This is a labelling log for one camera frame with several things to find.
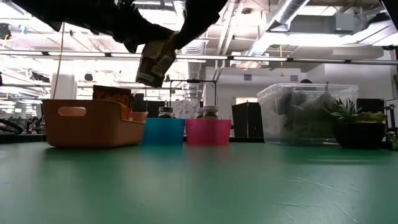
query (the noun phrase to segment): basket handle hole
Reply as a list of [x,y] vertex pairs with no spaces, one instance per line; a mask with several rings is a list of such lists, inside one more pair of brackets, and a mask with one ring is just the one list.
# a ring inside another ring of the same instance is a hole
[[61,116],[84,116],[86,115],[86,108],[84,107],[73,107],[63,106],[58,110]]

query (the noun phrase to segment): desk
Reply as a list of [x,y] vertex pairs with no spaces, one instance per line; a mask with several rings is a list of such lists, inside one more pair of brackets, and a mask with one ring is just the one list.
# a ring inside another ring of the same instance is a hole
[[0,145],[0,223],[398,223],[398,153]]

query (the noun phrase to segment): black planter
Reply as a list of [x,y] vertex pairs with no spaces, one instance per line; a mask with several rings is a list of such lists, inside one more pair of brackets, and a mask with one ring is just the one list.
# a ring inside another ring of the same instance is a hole
[[348,149],[377,149],[386,134],[382,123],[337,123],[333,134],[340,146]]

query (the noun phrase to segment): potted plant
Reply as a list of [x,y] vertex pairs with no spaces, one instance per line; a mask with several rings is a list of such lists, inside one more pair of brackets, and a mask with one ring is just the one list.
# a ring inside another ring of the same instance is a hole
[[337,142],[352,149],[377,149],[386,134],[386,125],[383,123],[387,116],[380,113],[360,113],[351,100],[342,103],[336,101],[338,108],[330,113],[333,120],[333,134]]

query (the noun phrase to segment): orange plastic basket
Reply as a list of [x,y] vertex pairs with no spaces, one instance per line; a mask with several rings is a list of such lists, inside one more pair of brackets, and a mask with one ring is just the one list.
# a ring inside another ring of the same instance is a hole
[[128,146],[139,144],[144,134],[145,120],[122,119],[123,105],[116,101],[43,100],[43,105],[47,142],[54,147]]

